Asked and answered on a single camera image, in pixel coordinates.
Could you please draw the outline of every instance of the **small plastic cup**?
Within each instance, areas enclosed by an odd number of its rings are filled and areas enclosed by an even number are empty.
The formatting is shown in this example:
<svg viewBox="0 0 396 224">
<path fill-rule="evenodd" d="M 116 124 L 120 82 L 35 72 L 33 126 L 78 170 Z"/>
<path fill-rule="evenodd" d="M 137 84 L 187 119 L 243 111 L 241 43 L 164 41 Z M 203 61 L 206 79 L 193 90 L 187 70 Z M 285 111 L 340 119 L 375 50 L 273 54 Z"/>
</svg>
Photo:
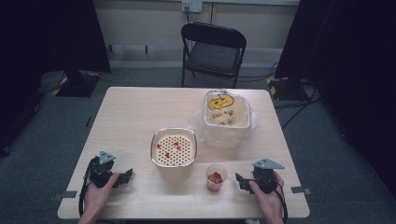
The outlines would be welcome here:
<svg viewBox="0 0 396 224">
<path fill-rule="evenodd" d="M 210 191 L 219 191 L 227 180 L 227 170 L 223 165 L 211 164 L 206 169 L 206 187 Z"/>
</svg>

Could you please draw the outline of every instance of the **black tape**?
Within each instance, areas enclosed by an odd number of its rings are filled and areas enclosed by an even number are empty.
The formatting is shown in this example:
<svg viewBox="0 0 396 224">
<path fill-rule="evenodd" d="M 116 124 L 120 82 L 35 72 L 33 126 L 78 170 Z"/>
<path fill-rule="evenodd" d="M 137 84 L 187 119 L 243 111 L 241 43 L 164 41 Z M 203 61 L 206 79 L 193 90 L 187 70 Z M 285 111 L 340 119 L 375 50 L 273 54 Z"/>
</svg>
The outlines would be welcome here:
<svg viewBox="0 0 396 224">
<path fill-rule="evenodd" d="M 53 201 L 61 201 L 63 198 L 76 198 L 76 191 L 64 191 L 62 194 L 54 194 Z"/>
<path fill-rule="evenodd" d="M 303 193 L 305 195 L 312 194 L 312 190 L 310 188 L 304 189 L 303 187 L 292 187 L 291 192 L 293 193 Z"/>
</svg>

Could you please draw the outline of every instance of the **colander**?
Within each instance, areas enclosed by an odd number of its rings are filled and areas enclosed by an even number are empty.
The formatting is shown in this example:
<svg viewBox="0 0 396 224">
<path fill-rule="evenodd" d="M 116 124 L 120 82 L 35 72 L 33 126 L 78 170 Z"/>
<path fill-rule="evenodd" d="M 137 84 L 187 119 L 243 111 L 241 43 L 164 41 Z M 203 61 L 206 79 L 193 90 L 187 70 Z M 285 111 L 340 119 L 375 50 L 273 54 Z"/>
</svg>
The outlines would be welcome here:
<svg viewBox="0 0 396 224">
<path fill-rule="evenodd" d="M 151 160 L 165 180 L 181 181 L 188 178 L 196 154 L 195 134 L 189 129 L 160 129 L 151 141 Z"/>
</svg>

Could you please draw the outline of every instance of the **human arm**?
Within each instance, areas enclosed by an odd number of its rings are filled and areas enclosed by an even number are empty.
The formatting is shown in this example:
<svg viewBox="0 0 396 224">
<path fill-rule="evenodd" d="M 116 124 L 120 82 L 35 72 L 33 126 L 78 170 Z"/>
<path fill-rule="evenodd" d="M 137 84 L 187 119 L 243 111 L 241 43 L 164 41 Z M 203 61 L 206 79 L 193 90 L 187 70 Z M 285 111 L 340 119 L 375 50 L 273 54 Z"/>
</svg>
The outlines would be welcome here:
<svg viewBox="0 0 396 224">
<path fill-rule="evenodd" d="M 275 172 L 277 183 L 279 184 L 276 188 L 278 192 L 282 192 L 284 181 L 280 175 Z M 260 208 L 264 212 L 265 220 L 268 224 L 280 224 L 283 223 L 282 219 L 282 202 L 275 192 L 265 194 L 262 192 L 256 182 L 250 180 L 249 185 L 253 192 L 256 194 L 257 200 L 259 201 Z"/>
<path fill-rule="evenodd" d="M 78 224 L 92 224 L 99 218 L 103 208 L 106 205 L 108 196 L 110 195 L 113 185 L 117 182 L 120 174 L 114 173 L 102 188 L 97 188 L 93 183 L 87 187 L 87 192 L 84 198 L 84 214 L 81 216 Z"/>
</svg>

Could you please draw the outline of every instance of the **smiley face sticker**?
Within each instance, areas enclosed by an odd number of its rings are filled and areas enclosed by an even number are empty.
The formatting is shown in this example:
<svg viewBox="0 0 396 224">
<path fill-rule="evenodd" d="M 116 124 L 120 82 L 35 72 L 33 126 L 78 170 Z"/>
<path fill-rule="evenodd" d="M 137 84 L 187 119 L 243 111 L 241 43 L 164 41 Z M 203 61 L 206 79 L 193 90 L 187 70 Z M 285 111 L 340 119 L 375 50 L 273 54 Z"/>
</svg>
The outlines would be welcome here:
<svg viewBox="0 0 396 224">
<path fill-rule="evenodd" d="M 209 109 L 222 109 L 233 104 L 233 97 L 231 95 L 220 94 L 218 95 L 218 97 L 219 98 L 213 99 L 209 102 L 209 104 L 207 105 Z"/>
</svg>

